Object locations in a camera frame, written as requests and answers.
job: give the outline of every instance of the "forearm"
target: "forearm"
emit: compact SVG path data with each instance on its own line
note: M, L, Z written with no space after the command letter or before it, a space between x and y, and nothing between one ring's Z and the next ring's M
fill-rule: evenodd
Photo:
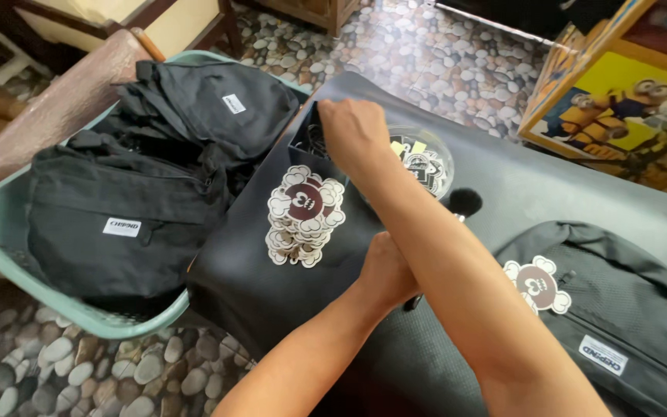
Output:
M355 282L284 338L218 405L214 416L306 416L389 313Z
M481 384L540 384L563 370L590 384L470 230L400 166L381 156L352 177L408 261L421 290ZM537 347L542 346L542 355Z

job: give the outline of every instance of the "skull sticker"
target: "skull sticker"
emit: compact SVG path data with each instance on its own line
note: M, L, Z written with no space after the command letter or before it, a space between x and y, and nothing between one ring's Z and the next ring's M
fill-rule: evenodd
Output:
M570 295L557 289L557 282L552 276L557 271L555 262L537 255L532 263L527 265L508 261L503 271L514 283L534 314L547 309L552 309L557 314L565 314L570 308Z

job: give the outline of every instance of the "white label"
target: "white label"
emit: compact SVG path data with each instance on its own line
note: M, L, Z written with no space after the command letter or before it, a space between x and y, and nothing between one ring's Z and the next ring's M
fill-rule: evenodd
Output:
M230 96L223 97L223 101L233 114L238 114L246 110L246 107L244 107L243 104L241 104L241 101L239 100L238 97L236 97L236 94L231 94Z
M134 220L116 219L110 217L102 233L117 234L118 236L135 237L141 229L141 222Z
M578 352L617 376L622 376L627 365L628 358L625 355L588 335L580 342Z

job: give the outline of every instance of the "laundry basket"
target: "laundry basket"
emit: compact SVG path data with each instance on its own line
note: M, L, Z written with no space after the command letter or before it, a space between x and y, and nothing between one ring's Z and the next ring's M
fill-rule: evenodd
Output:
M233 61L224 56L207 51L185 51L168 59L167 62L199 64L208 61ZM282 80L292 88L300 102L307 100L310 91ZM102 120L110 109L86 125L91 128ZM108 339L125 339L148 335L168 327L189 307L187 290L181 293L169 308L147 321L139 321L91 307L76 298L68 297L46 286L33 277L36 266L27 264L27 219L25 205L28 194L28 178L23 174L30 169L26 166L0 182L0 272L16 286L33 298L56 310L95 336Z

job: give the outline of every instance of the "clear plastic container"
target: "clear plastic container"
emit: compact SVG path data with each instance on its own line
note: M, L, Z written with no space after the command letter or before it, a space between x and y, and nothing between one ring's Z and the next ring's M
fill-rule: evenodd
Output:
M430 131L415 126L390 125L388 131L391 147L396 153L400 150L403 166L441 200L450 191L454 178L454 161L444 142Z

